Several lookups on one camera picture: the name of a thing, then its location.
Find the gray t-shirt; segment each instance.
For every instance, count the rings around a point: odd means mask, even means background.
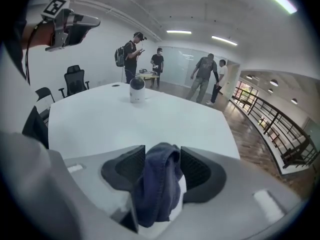
[[[197,78],[203,78],[209,81],[211,71],[217,72],[217,63],[208,57],[202,57],[196,65],[199,68],[196,74]]]

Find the jeans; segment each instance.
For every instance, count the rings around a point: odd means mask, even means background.
[[[212,103],[216,102],[216,98],[217,98],[218,93],[221,90],[221,88],[222,88],[222,86],[219,86],[218,88],[216,88],[216,85],[214,85],[213,91],[212,91],[212,96],[211,96],[211,102]]]
[[[161,71],[155,71],[157,73],[157,75],[159,76],[157,79],[156,79],[156,83],[157,85],[159,86],[160,85],[160,74],[161,74]],[[154,86],[155,84],[155,79],[154,78],[151,78],[151,83],[152,83],[152,86]]]
[[[136,77],[137,66],[125,67],[126,83],[130,84],[130,81]]]
[[[196,90],[200,86],[200,91],[199,91],[198,97],[196,98],[196,102],[201,103],[206,94],[208,84],[209,84],[209,80],[204,79],[202,77],[196,77],[186,99],[190,101],[193,95],[195,95]]]

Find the white t-shirt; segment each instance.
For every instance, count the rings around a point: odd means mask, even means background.
[[[219,82],[219,86],[223,87],[226,83],[226,79],[228,76],[228,68],[226,65],[224,65],[219,69],[218,75],[219,75],[219,78],[220,78],[220,75],[223,75],[221,81]]]

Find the sneaker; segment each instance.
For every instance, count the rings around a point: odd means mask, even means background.
[[[212,103],[211,101],[207,101],[205,104],[207,104],[208,106],[213,106],[214,103]]]

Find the blue cloth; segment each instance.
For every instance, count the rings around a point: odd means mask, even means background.
[[[155,222],[169,221],[180,198],[180,150],[175,145],[160,143],[145,156],[141,177],[133,191],[138,223],[146,228]]]

